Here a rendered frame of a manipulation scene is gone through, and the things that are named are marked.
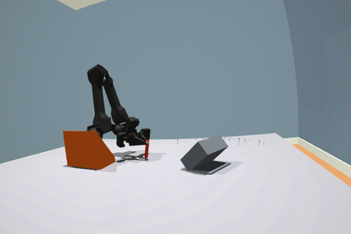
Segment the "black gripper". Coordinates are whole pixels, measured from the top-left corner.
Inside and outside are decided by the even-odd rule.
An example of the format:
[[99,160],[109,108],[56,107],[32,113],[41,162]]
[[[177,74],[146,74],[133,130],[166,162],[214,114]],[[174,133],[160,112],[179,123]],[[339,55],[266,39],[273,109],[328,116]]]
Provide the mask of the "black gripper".
[[118,147],[125,147],[124,141],[129,143],[129,146],[146,145],[146,140],[150,139],[150,131],[149,128],[143,128],[139,133],[131,129],[125,132],[123,128],[121,128],[120,132],[117,134],[116,145]]

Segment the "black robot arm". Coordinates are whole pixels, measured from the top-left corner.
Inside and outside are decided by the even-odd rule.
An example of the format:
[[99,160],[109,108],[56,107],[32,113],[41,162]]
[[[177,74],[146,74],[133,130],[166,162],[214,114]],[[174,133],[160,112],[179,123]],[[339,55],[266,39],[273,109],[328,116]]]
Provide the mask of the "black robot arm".
[[[88,126],[87,131],[97,132],[101,139],[103,138],[103,134],[108,133],[109,131],[112,131],[117,135],[121,128],[123,128],[125,132],[128,132],[130,129],[137,132],[135,128],[139,124],[139,119],[128,117],[126,110],[120,105],[120,101],[113,85],[113,79],[109,76],[108,71],[101,65],[96,65],[88,70],[87,76],[88,81],[90,81],[92,85],[95,111],[93,125]],[[104,79],[104,76],[106,79]],[[112,121],[115,124],[111,123],[111,117],[108,117],[105,113],[102,86],[105,88],[111,106]],[[124,122],[126,123],[121,124]]]

